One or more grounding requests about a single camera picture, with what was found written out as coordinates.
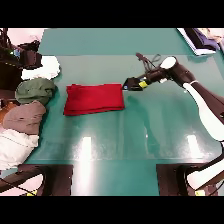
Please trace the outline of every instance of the dark green cloth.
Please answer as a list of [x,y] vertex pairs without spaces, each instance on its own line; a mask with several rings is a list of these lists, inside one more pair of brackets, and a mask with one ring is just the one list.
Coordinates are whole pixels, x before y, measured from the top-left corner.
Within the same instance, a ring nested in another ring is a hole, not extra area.
[[16,99],[21,104],[31,103],[38,100],[46,105],[53,95],[55,85],[51,80],[35,78],[24,81],[16,89]]

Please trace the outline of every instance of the teal tabletop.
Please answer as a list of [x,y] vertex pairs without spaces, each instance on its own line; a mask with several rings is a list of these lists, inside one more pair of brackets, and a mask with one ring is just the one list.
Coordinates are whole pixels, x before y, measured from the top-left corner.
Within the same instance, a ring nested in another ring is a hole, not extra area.
[[159,195],[156,164],[206,162],[221,147],[192,97],[167,81],[123,92],[125,109],[66,117],[70,84],[121,83],[143,74],[136,52],[176,56],[206,88],[224,96],[223,55],[195,56],[175,28],[47,29],[39,52],[61,72],[28,164],[73,164],[72,195]]

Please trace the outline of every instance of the glossy table surface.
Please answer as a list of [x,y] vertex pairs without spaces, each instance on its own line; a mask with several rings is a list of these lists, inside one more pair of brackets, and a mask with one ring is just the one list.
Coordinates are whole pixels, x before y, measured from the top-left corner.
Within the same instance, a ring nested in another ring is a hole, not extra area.
[[124,92],[123,111],[63,115],[66,85],[123,84],[144,72],[136,52],[149,59],[174,55],[205,87],[224,96],[221,52],[195,56],[174,28],[48,29],[39,52],[55,55],[61,73],[39,147],[26,163],[74,164],[72,195],[159,195],[157,163],[204,162],[221,153],[192,97],[171,81]]

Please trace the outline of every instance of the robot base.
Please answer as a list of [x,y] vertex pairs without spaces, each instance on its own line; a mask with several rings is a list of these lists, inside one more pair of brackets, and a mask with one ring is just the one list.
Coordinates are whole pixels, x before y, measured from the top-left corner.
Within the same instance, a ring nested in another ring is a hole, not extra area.
[[186,169],[203,165],[203,163],[156,164],[160,196],[199,196],[200,192],[203,192],[203,196],[208,196],[213,193],[216,185],[206,186],[199,192],[186,184]]

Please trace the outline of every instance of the folded red towel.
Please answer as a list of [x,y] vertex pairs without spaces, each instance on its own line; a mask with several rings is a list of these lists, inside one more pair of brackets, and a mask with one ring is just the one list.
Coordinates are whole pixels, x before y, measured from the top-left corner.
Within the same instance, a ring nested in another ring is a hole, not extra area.
[[123,110],[124,100],[121,84],[104,84],[98,86],[82,86],[72,84],[67,86],[68,98],[64,115],[77,116]]

